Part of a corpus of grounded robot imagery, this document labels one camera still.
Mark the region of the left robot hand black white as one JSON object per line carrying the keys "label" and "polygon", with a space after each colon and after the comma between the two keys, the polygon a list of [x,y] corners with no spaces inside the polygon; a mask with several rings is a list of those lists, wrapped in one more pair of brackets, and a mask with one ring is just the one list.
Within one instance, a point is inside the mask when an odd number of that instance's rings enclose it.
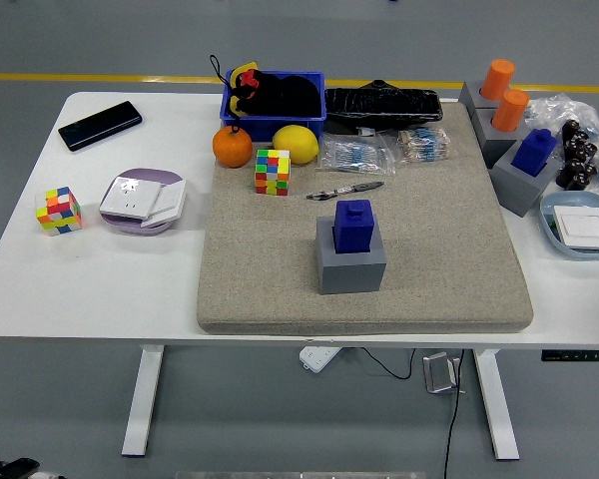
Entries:
{"label": "left robot hand black white", "polygon": [[0,479],[30,478],[40,470],[40,462],[31,458],[19,458],[11,462],[0,460]]}

